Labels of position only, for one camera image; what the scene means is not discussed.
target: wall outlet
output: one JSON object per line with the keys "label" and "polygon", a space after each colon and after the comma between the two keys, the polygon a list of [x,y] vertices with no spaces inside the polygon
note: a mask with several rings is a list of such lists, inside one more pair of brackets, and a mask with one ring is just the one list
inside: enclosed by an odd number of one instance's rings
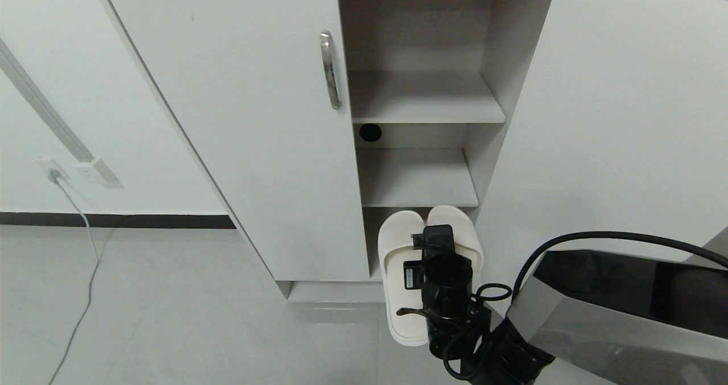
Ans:
{"label": "wall outlet", "polygon": [[91,162],[75,164],[73,167],[88,183],[100,183],[102,185],[106,185],[117,181],[117,177],[114,175],[114,172],[112,172],[104,161],[99,158],[91,160]]}
{"label": "wall outlet", "polygon": [[33,159],[33,161],[36,162],[36,164],[41,169],[43,169],[43,172],[46,173],[46,176],[48,178],[50,178],[49,173],[52,169],[58,170],[58,173],[60,173],[60,178],[62,178],[62,179],[68,178],[67,173],[65,173],[65,171],[60,168],[58,163],[55,160],[53,160],[53,158],[36,158],[36,159]]}

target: slipper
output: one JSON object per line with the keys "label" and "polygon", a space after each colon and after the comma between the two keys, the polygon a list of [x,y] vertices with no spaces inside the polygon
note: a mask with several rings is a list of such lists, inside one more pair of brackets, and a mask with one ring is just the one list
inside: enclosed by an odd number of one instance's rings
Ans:
{"label": "slipper", "polygon": [[475,232],[473,220],[457,207],[435,206],[427,215],[427,225],[448,224],[453,228],[455,237],[455,252],[473,262],[473,282],[471,291],[475,292],[481,286],[481,271],[483,271],[483,248]]}
{"label": "slipper", "polygon": [[402,307],[422,308],[421,290],[406,289],[404,275],[405,261],[422,259],[421,250],[412,248],[412,235],[421,234],[422,229],[424,220],[416,212],[396,212],[382,224],[377,241],[387,323],[392,337],[404,346],[421,346],[428,341],[425,318],[416,314],[397,315]]}

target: cabinet shelf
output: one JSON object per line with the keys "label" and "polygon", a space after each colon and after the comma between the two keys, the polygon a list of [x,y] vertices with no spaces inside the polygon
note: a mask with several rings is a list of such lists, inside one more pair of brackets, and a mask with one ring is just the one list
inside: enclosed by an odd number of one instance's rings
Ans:
{"label": "cabinet shelf", "polygon": [[477,71],[351,71],[354,123],[503,123]]}
{"label": "cabinet shelf", "polygon": [[477,207],[462,150],[357,150],[364,207]]}

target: gray tile floor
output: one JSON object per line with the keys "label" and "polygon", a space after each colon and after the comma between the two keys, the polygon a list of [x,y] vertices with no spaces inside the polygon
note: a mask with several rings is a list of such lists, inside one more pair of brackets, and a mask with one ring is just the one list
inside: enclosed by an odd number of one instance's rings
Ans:
{"label": "gray tile floor", "polygon": [[[55,385],[462,383],[395,343],[383,306],[289,305],[236,230],[93,235],[93,303]],[[84,229],[0,226],[2,385],[47,384],[94,261]],[[571,370],[537,385],[600,383]]]}

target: cabinet door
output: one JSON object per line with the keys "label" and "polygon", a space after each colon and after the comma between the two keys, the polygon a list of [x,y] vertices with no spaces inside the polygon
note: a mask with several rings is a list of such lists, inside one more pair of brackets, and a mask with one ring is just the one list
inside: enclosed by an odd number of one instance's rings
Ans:
{"label": "cabinet door", "polygon": [[368,279],[338,0],[110,1],[273,276]]}
{"label": "cabinet door", "polygon": [[[511,284],[566,233],[702,246],[725,229],[726,20],[720,0],[551,0],[476,224],[484,281]],[[617,240],[559,248],[687,257]]]}

